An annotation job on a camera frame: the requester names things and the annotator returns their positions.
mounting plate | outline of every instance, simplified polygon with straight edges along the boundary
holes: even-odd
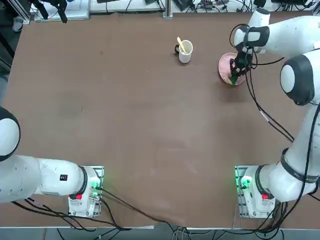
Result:
[[[236,189],[238,193],[237,204],[241,218],[265,219],[275,207],[275,199],[263,200],[262,195],[260,195],[254,184],[249,188],[246,187],[246,190],[244,190],[245,192],[242,190],[242,178],[245,176],[245,174],[249,174],[249,176],[254,175],[252,172],[250,173],[250,170],[254,170],[255,172],[257,167],[258,165],[236,165],[234,167]]]
[[[101,214],[101,202],[99,201],[102,191],[96,190],[103,186],[105,167],[102,165],[82,166],[87,173],[87,186],[82,195],[77,198],[68,197],[69,215],[93,218]]]

black wire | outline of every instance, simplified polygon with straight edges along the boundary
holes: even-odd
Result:
[[[194,5],[195,0],[192,1],[192,4],[189,5],[188,9],[185,11],[186,13],[190,10],[190,8]]]
[[[264,221],[256,228],[256,229],[244,229],[244,231],[248,231],[248,232],[232,232],[232,231],[228,231],[228,230],[223,230],[224,232],[228,232],[230,234],[234,234],[234,235],[248,235],[248,234],[253,234],[254,232],[257,232],[260,230],[260,228],[267,222],[267,220],[269,219],[269,217],[276,211],[276,209],[278,209],[280,207],[280,203],[278,203],[275,208],[268,214],[268,216],[264,219]]]
[[[39,16],[35,11],[34,9],[31,7],[31,10],[32,12],[40,19],[43,19],[43,20],[49,20],[49,19],[52,19],[57,13],[58,13],[58,10],[55,12],[55,14],[53,14],[51,17],[48,17],[47,19],[44,19],[43,17]]]
[[[225,4],[224,0],[221,0],[221,2],[223,4],[223,7],[224,7],[225,11],[228,12],[227,5]]]
[[[108,212],[109,212],[109,214],[110,214],[111,221],[112,221],[113,225],[116,227],[116,229],[118,229],[119,231],[130,231],[130,230],[131,230],[131,228],[123,228],[123,227],[119,226],[119,225],[116,223],[116,220],[115,220],[115,218],[114,218],[114,216],[113,216],[113,214],[112,214],[112,212],[111,212],[111,209],[110,209],[108,203],[107,203],[105,200],[103,200],[102,198],[100,198],[100,201],[101,201],[101,202],[106,206],[106,208],[108,209]]]
[[[111,193],[111,192],[103,189],[102,187],[96,187],[95,189],[101,190],[101,191],[109,194],[110,196],[114,197],[115,199],[117,199],[117,200],[119,200],[120,202],[122,202],[122,203],[124,203],[125,205],[127,205],[127,207],[131,208],[132,210],[134,210],[134,211],[136,211],[136,212],[144,215],[145,217],[147,217],[147,218],[149,218],[149,219],[151,219],[151,220],[153,220],[153,221],[156,221],[156,222],[159,222],[159,223],[168,224],[168,226],[171,228],[171,230],[172,230],[173,232],[175,232],[175,230],[171,227],[171,225],[170,225],[167,221],[162,220],[162,219],[159,219],[159,218],[156,218],[156,217],[154,217],[154,216],[151,216],[151,215],[149,215],[149,214],[141,211],[139,208],[137,208],[137,207],[135,207],[135,206],[132,206],[131,204],[129,204],[129,203],[127,203],[126,201],[122,200],[121,198],[119,198],[118,196],[114,195],[113,193]]]
[[[248,9],[246,10],[246,12],[252,12],[252,0],[250,0],[250,2],[249,2],[249,7],[250,7],[250,11],[248,11]]]
[[[217,9],[218,12],[221,13],[221,11],[219,10],[219,8],[217,8],[216,6],[213,6],[213,5],[212,5],[212,7],[213,7],[214,9]]]
[[[163,11],[163,9],[162,9],[162,7],[161,7],[161,5],[160,5],[159,0],[157,0],[157,1],[156,1],[156,3],[159,5],[160,11],[162,12],[162,11]]]
[[[270,239],[273,239],[279,232],[279,228],[276,229],[276,232],[274,235],[272,235],[271,237],[268,237],[268,238],[264,238],[264,237],[260,237],[256,232],[254,232],[254,234],[259,238],[259,239],[262,239],[262,240],[270,240]]]
[[[278,62],[280,62],[281,60],[285,59],[284,57],[281,57],[280,59],[276,60],[276,61],[271,61],[271,62],[265,62],[265,63],[252,63],[252,65],[254,66],[265,66],[265,65],[271,65],[271,64],[276,64]]]
[[[50,207],[48,207],[48,206],[46,206],[46,205],[44,205],[44,204],[41,204],[43,207],[39,207],[39,206],[37,206],[37,205],[34,205],[33,203],[29,202],[29,200],[32,201],[32,202],[34,202],[34,203],[36,202],[35,200],[33,200],[33,199],[30,198],[30,197],[28,197],[28,199],[25,199],[24,201],[27,202],[30,206],[32,206],[32,207],[34,207],[34,208],[36,208],[36,209],[39,209],[39,210],[42,210],[42,211],[46,211],[46,212],[50,212],[50,213],[54,213],[54,214],[56,214],[56,215],[58,215],[58,216],[60,216],[60,215],[65,215],[65,213],[59,212],[59,211],[54,211],[54,210],[52,210]],[[61,218],[62,218],[65,222],[67,222],[72,228],[74,228],[74,229],[76,229],[76,230],[84,230],[84,231],[86,231],[86,232],[95,232],[95,231],[97,230],[97,229],[87,229],[87,228],[83,227],[78,220],[74,219],[74,216],[70,216],[70,215],[69,215],[68,217],[61,216]],[[73,221],[75,221],[75,222],[80,226],[80,228],[74,226],[74,225],[73,225],[72,223],[70,223],[66,218],[69,218],[69,219],[72,219]]]
[[[32,208],[29,208],[27,206],[24,206],[16,201],[12,201],[12,203],[16,206],[18,206],[19,208],[22,208],[28,212],[31,212],[31,213],[35,213],[35,214],[41,214],[41,215],[46,215],[46,216],[50,216],[50,217],[55,217],[55,218],[61,218],[61,217],[65,217],[65,218],[69,218],[70,216],[67,215],[67,214],[64,214],[64,215],[53,215],[53,214],[50,214],[50,213],[46,213],[46,212],[42,212],[42,211],[37,211],[37,210],[34,210]],[[102,221],[102,220],[98,220],[98,219],[94,219],[94,218],[89,218],[89,217],[85,217],[85,216],[72,216],[72,218],[74,219],[86,219],[86,220],[89,220],[89,221],[93,221],[93,222],[97,222],[97,223],[103,223],[103,224],[109,224],[109,225],[113,225],[112,222],[108,222],[108,221]]]
[[[317,117],[319,115],[320,112],[320,105],[318,105],[316,107],[314,116],[313,116],[313,120],[312,120],[312,124],[311,124],[311,130],[310,130],[310,135],[309,135],[309,143],[308,143],[308,149],[307,149],[307,153],[306,153],[306,161],[305,161],[305,170],[304,170],[304,178],[303,178],[303,182],[302,182],[302,187],[301,187],[301,191],[299,194],[299,197],[297,198],[297,200],[295,201],[294,205],[290,208],[290,210],[287,212],[287,214],[283,217],[283,221],[289,216],[289,214],[296,208],[296,206],[298,205],[298,203],[301,200],[302,195],[304,194],[304,190],[305,190],[305,186],[306,186],[306,181],[307,181],[307,175],[308,175],[308,169],[309,169],[309,162],[310,162],[310,154],[311,154],[311,146],[312,146],[312,141],[313,141],[313,136],[314,136],[314,130],[315,130],[315,125],[316,125],[316,121],[317,121]]]
[[[120,231],[118,230],[112,237],[108,238],[108,240],[111,240],[113,238],[115,238],[117,236],[117,234],[120,233]]]
[[[61,217],[66,223],[68,223],[73,229],[76,229],[76,230],[84,230],[84,231],[86,231],[86,232],[94,232],[94,231],[96,231],[96,229],[87,229],[87,228],[83,227],[76,219],[73,219],[72,216],[69,216],[68,218],[74,220],[74,221],[80,226],[80,228],[74,226],[71,222],[69,222],[69,221],[66,219],[66,217],[60,216],[60,215],[64,215],[63,212],[53,211],[53,210],[51,210],[49,207],[47,207],[47,206],[45,206],[45,205],[44,205],[44,207],[46,207],[46,209],[43,208],[43,207],[36,206],[36,205],[34,205],[33,203],[29,202],[27,199],[25,199],[24,201],[26,201],[30,206],[32,206],[32,207],[34,207],[34,208],[36,208],[36,209],[39,209],[39,210],[42,210],[42,211],[46,211],[46,212],[50,212],[50,213],[56,214],[57,216]]]
[[[234,30],[235,30],[236,28],[240,27],[240,26],[250,27],[250,26],[247,25],[247,24],[240,23],[240,24],[236,25],[236,26],[231,30],[230,35],[229,35],[229,43],[230,43],[230,45],[231,45],[233,48],[235,48],[235,46],[234,46],[234,45],[232,44],[232,42],[231,42],[231,37],[232,37],[232,34],[233,34]],[[249,51],[249,50],[250,50],[250,49],[247,48],[247,52],[246,52],[246,56],[245,56],[246,59],[247,59],[247,54],[248,54],[248,51]],[[254,51],[253,48],[251,48],[251,50],[252,50],[252,52],[253,52],[254,55],[255,55],[256,65],[258,66],[257,54],[256,54],[256,52]],[[249,71],[250,71],[250,79],[251,79],[251,81],[252,81],[252,75],[251,75],[252,61],[249,62],[249,66],[248,66],[248,67],[249,67]],[[248,84],[247,73],[245,73],[245,78],[246,78],[246,81],[247,81],[247,85],[249,85],[249,84]],[[258,104],[255,95],[252,95],[252,94],[251,94],[251,96],[252,96],[252,99],[254,100],[256,106],[258,107],[258,109],[259,109],[260,111],[262,111],[266,116],[268,116],[268,118],[269,118],[270,120],[272,120],[276,125],[278,125],[288,136],[285,136],[285,134],[284,134],[282,131],[280,131],[277,127],[275,127],[270,121],[268,121],[268,122],[269,122],[269,125],[271,125],[274,129],[276,129],[276,130],[277,130],[278,132],[280,132],[282,135],[284,135],[290,142],[293,142],[295,138],[294,138],[280,123],[278,123],[273,117],[271,117],[270,114],[268,114],[268,113]]]
[[[284,4],[284,1],[281,1],[279,7],[275,10],[275,12],[277,12],[282,7],[283,4]]]
[[[248,11],[250,11],[250,7],[248,7],[248,5],[246,5],[245,4],[245,1],[243,0],[243,1],[240,1],[240,0],[235,0],[235,1],[237,1],[237,2],[239,2],[239,3],[241,3],[241,4],[243,4],[245,7],[246,7],[246,9],[248,10]]]
[[[61,235],[61,232],[60,232],[59,228],[57,228],[56,230],[58,231],[58,234],[59,234],[60,238],[61,238],[62,240],[65,240],[64,237]]]
[[[294,3],[293,4],[294,6],[295,6],[295,8],[298,10],[298,11],[303,11],[303,10],[305,10],[307,7],[305,6],[304,8],[302,8],[302,9],[300,9],[300,8],[298,8],[298,6]]]
[[[320,199],[317,198],[316,196],[313,196],[312,194],[309,194],[309,196],[320,202]]]
[[[127,13],[127,10],[128,10],[128,8],[129,8],[129,5],[130,5],[131,1],[132,1],[132,0],[130,0],[129,3],[128,3],[128,5],[126,6],[126,8],[125,8],[125,13]]]
[[[267,123],[268,123],[271,127],[273,127],[275,130],[277,130],[279,133],[281,133],[288,141],[293,142],[295,138],[294,138],[280,123],[278,123],[269,113],[267,113],[267,112],[261,107],[261,105],[257,102],[256,95],[255,95],[255,92],[254,92],[253,82],[252,82],[252,72],[251,72],[251,68],[250,68],[250,70],[249,70],[249,73],[250,73],[250,85],[251,85],[251,88],[252,88],[252,92],[250,91],[247,73],[245,73],[245,81],[246,81],[246,83],[247,83],[247,87],[248,87],[249,93],[250,93],[250,95],[251,95],[254,103],[256,104],[256,107],[258,108],[259,111],[263,112],[270,120],[272,120],[276,125],[278,125],[287,135],[286,135],[284,132],[282,132],[279,128],[277,128],[272,122],[270,122],[270,121],[268,120]]]
[[[106,235],[106,234],[108,234],[108,233],[111,233],[112,231],[114,231],[114,230],[116,230],[116,228],[113,228],[113,229],[111,229],[111,230],[109,230],[109,231],[106,231],[105,233],[103,233],[103,234],[101,234],[101,235],[99,235],[99,236],[97,236],[97,237],[95,237],[94,239],[92,239],[92,240],[97,240],[97,239],[100,239],[101,237],[103,237],[104,235]]]

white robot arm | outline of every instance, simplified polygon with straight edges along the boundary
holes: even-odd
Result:
[[[269,24],[270,13],[255,11],[249,24],[235,32],[234,46],[237,63],[265,51],[288,57],[280,73],[280,84],[286,95],[297,105],[308,105],[302,127],[291,147],[277,163],[249,167],[241,181],[249,217],[266,218],[280,202],[296,200],[302,190],[306,169],[308,143],[312,121],[320,104],[320,17],[300,16]],[[320,117],[313,131],[309,167],[303,195],[313,192],[320,175]]]
[[[32,194],[68,195],[69,212],[93,217],[101,179],[92,167],[65,160],[14,155],[20,141],[18,120],[0,107],[0,203],[27,199]]]

white mug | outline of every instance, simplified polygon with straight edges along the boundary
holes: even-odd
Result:
[[[191,59],[191,54],[194,50],[194,46],[189,40],[183,40],[182,45],[184,46],[186,53],[182,51],[181,46],[179,44],[175,45],[174,51],[176,54],[179,54],[180,62],[182,62],[183,64],[187,64]]]

brown table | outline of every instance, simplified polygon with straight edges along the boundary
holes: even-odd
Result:
[[[271,21],[300,13],[274,13]],[[230,228],[235,165],[274,163],[290,144],[268,126],[247,87],[228,87],[219,58],[234,52],[233,26],[251,14],[95,16],[23,28],[4,107],[20,121],[17,153],[104,165],[104,187],[143,211],[188,227]],[[176,38],[191,40],[180,65]],[[259,62],[277,59],[260,55]],[[253,71],[258,101],[294,135],[304,116],[283,93],[282,63]],[[66,198],[40,200],[58,210]],[[122,226],[154,222],[110,201]],[[64,226],[61,219],[0,206],[1,226]],[[304,197],[284,228],[320,229],[319,203]],[[240,220],[235,227],[254,227]],[[100,219],[108,220],[103,211]],[[87,226],[105,226],[85,222]]]

